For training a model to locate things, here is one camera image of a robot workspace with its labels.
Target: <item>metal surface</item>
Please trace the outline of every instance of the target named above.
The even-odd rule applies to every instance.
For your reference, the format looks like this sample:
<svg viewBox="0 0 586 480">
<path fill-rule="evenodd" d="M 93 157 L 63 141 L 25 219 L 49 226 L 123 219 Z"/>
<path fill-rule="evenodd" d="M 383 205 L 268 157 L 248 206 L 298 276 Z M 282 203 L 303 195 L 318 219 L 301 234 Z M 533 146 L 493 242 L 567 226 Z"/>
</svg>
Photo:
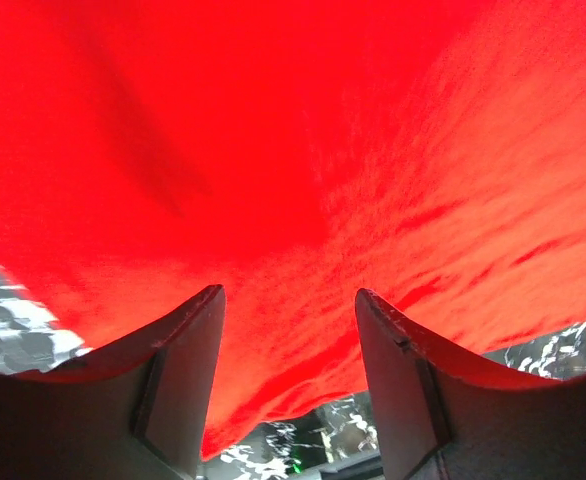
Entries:
<svg viewBox="0 0 586 480">
<path fill-rule="evenodd" d="M 0 479 L 195 477 L 224 307 L 207 287 L 48 373 L 0 374 Z"/>
<path fill-rule="evenodd" d="M 586 375 L 560 382 L 499 365 L 371 291 L 356 313 L 387 479 L 586 479 Z M 433 389 L 416 380 L 416 359 Z"/>
</svg>

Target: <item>black object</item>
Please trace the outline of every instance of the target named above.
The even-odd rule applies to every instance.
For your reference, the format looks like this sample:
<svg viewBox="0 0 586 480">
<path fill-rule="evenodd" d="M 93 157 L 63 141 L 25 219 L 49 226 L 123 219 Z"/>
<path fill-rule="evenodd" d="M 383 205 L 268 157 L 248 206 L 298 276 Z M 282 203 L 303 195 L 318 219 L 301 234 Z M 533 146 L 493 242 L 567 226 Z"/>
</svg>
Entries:
<svg viewBox="0 0 586 480">
<path fill-rule="evenodd" d="M 48 373 L 0 375 L 0 479 L 195 478 L 222 287 Z"/>
<path fill-rule="evenodd" d="M 368 290 L 356 314 L 388 480 L 586 480 L 586 375 L 499 365 Z"/>
<path fill-rule="evenodd" d="M 293 419 L 290 422 L 295 429 L 292 433 L 291 464 L 286 473 L 294 475 L 314 465 L 327 463 L 326 449 L 323 448 L 322 434 L 320 433 L 322 422 L 316 412 L 311 411 L 303 417 Z"/>
</svg>

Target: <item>red fabric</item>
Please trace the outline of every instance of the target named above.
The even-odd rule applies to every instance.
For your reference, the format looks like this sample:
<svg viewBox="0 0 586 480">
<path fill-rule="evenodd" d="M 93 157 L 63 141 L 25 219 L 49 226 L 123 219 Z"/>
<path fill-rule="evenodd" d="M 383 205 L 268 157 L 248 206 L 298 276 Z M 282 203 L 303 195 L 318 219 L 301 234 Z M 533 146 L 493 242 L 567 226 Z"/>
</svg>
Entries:
<svg viewBox="0 0 586 480">
<path fill-rule="evenodd" d="M 0 0 L 0 264 L 92 346 L 223 283 L 205 457 L 366 388 L 359 287 L 586 320 L 586 1 Z"/>
</svg>

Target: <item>red cloth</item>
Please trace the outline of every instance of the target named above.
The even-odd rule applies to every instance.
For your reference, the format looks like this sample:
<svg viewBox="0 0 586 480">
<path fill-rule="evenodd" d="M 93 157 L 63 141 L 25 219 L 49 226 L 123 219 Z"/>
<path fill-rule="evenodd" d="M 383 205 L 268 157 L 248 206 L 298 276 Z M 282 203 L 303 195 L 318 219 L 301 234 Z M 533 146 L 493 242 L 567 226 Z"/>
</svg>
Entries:
<svg viewBox="0 0 586 480">
<path fill-rule="evenodd" d="M 0 264 L 92 346 L 223 283 L 205 457 L 366 388 L 359 287 L 586 320 L 586 2 L 0 0 Z"/>
</svg>

